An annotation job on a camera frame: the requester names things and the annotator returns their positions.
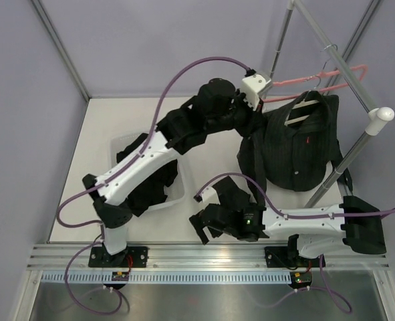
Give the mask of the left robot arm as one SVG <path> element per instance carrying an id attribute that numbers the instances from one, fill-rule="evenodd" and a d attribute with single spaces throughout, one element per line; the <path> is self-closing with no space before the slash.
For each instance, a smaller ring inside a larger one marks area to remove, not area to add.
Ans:
<path id="1" fill-rule="evenodd" d="M 104 240 L 95 248 L 100 266 L 130 261 L 126 225 L 166 200 L 164 190 L 177 176 L 178 158 L 204 144 L 210 134 L 251 133 L 261 116 L 263 94 L 271 87 L 271 78 L 261 74 L 244 77 L 240 88 L 222 78 L 209 80 L 179 108 L 155 118 L 109 171 L 82 179 L 102 222 Z"/>

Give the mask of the wooden hanger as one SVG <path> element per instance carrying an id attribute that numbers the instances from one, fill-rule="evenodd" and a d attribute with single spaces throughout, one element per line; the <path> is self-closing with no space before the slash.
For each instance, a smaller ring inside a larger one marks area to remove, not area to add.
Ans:
<path id="1" fill-rule="evenodd" d="M 294 104 L 293 108 L 291 109 L 291 111 L 287 115 L 287 118 L 285 119 L 284 122 L 285 126 L 291 126 L 292 124 L 295 124 L 297 122 L 303 122 L 309 116 L 309 112 L 303 112 L 302 109 L 319 103 L 318 99 L 308 98 L 311 92 L 316 91 L 321 84 L 321 76 L 317 76 L 317 75 L 308 78 L 307 81 L 314 78 L 318 79 L 318 83 L 312 89 L 306 91 L 305 96 L 299 102 Z"/>

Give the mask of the dark striped shirt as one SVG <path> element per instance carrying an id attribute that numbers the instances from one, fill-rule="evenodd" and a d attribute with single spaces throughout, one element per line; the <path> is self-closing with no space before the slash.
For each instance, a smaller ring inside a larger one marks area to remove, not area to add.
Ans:
<path id="1" fill-rule="evenodd" d="M 294 192 L 310 191 L 323 182 L 328 164 L 336 168 L 343 160 L 337 138 L 338 96 L 312 91 L 308 98 L 319 103 L 302 109 L 309 116 L 303 122 L 284 125 L 294 104 L 304 96 L 302 93 L 294 101 L 263 113 L 265 128 L 241 142 L 239 168 L 262 189 L 272 183 Z"/>

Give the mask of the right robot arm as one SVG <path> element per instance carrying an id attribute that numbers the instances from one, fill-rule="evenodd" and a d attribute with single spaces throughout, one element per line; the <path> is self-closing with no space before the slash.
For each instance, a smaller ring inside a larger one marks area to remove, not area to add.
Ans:
<path id="1" fill-rule="evenodd" d="M 194 199 L 203 209 L 189 221 L 202 244 L 222 235 L 246 242 L 286 240 L 286 247 L 270 254 L 290 270 L 317 265 L 319 256 L 347 248 L 362 255 L 386 253 L 383 214 L 355 196 L 327 207 L 284 211 L 253 202 L 230 176 L 224 176 L 206 184 Z"/>

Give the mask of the black shirt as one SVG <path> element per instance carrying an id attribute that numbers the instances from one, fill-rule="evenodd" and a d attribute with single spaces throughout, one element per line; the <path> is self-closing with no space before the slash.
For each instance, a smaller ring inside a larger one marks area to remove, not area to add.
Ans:
<path id="1" fill-rule="evenodd" d="M 136 165 L 141 163 L 141 161 L 134 163 L 132 169 L 135 171 L 132 174 L 125 171 L 118 177 L 120 187 L 114 194 L 116 198 L 110 201 L 111 203 L 116 201 L 118 207 L 129 210 L 137 217 L 149 207 L 167 200 L 165 188 L 170 187 L 178 175 L 178 161 L 175 159 L 161 166 L 137 185 Z"/>

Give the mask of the pink hanger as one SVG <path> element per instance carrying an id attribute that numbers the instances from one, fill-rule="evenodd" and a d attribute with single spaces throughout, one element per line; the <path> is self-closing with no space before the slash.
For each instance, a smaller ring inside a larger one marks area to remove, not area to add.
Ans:
<path id="1" fill-rule="evenodd" d="M 356 66 L 350 67 L 350 70 L 352 72 L 361 72 L 361 74 L 358 76 L 358 80 L 361 82 L 365 77 L 366 74 L 368 73 L 368 66 L 366 64 L 360 64 Z M 328 87 L 321 87 L 321 81 L 324 80 L 325 78 L 330 78 L 334 76 L 341 76 L 343 79 L 345 79 L 344 76 L 342 76 L 342 73 L 339 70 L 332 70 L 332 71 L 325 71 L 325 68 L 322 68 L 322 71 L 320 71 L 316 75 L 312 76 L 307 76 L 307 77 L 302 77 L 302 78 L 294 78 L 291 80 L 284 80 L 280 82 L 274 82 L 273 87 L 274 88 L 281 88 L 285 86 L 292 86 L 296 84 L 303 84 L 303 83 L 308 83 L 312 81 L 317 81 L 316 86 L 312 88 L 313 91 L 318 91 L 320 93 L 326 93 L 334 90 L 339 90 L 342 88 L 349 87 L 350 85 L 347 82 L 343 82 L 341 84 L 335 84 L 331 85 Z"/>

